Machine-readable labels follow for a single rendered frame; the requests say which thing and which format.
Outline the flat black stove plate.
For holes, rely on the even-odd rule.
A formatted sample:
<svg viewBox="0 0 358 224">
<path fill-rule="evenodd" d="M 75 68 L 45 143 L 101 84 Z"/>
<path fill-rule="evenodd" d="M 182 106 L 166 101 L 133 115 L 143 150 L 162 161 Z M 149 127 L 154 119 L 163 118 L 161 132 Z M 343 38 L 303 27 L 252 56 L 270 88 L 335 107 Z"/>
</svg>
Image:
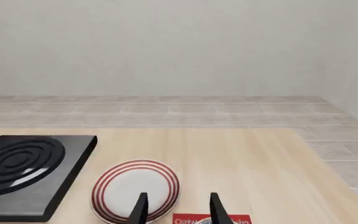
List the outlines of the flat black stove plate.
<svg viewBox="0 0 358 224">
<path fill-rule="evenodd" d="M 0 222 L 48 222 L 96 136 L 0 136 Z"/>
</svg>

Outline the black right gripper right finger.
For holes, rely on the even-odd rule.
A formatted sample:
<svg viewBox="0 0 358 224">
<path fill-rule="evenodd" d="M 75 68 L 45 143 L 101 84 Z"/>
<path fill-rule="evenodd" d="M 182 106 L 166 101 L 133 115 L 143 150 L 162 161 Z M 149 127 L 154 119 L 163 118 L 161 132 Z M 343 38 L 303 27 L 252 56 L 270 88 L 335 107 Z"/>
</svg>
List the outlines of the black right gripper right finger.
<svg viewBox="0 0 358 224">
<path fill-rule="evenodd" d="M 223 207 L 216 192 L 210 194 L 210 215 L 212 224 L 234 224 Z"/>
</svg>

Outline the white plate with red rings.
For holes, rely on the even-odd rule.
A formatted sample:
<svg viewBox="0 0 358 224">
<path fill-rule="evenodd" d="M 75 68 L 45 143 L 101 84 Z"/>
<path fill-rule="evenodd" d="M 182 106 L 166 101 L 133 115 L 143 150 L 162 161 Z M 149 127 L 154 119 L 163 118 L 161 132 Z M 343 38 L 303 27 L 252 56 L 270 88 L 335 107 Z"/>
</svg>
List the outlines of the white plate with red rings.
<svg viewBox="0 0 358 224">
<path fill-rule="evenodd" d="M 139 195 L 147 193 L 147 223 L 152 223 L 175 207 L 181 188 L 180 180 L 170 166 L 150 159 L 129 160 L 108 169 L 98 178 L 89 202 L 102 221 L 125 224 Z"/>
</svg>

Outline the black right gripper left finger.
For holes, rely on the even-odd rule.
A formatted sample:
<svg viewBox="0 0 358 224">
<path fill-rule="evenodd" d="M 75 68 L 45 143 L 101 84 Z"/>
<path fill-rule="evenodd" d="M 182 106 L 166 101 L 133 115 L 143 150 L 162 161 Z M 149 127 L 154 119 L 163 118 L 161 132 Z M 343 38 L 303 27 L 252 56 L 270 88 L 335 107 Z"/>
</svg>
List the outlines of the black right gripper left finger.
<svg viewBox="0 0 358 224">
<path fill-rule="evenodd" d="M 146 224 L 149 211 L 149 201 L 146 192 L 139 195 L 137 203 L 133 208 L 127 224 Z"/>
</svg>

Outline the red printed cookies box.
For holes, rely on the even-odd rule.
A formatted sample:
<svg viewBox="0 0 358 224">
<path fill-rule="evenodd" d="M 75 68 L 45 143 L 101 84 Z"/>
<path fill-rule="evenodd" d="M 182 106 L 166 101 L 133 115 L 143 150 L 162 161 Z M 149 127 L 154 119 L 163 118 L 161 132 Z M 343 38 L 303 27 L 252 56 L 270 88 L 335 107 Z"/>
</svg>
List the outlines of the red printed cookies box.
<svg viewBox="0 0 358 224">
<path fill-rule="evenodd" d="M 211 217 L 210 214 L 174 213 L 172 224 L 195 224 L 208 217 Z M 234 224 L 252 224 L 252 220 L 249 215 L 229 215 L 229 218 L 231 218 Z"/>
</svg>

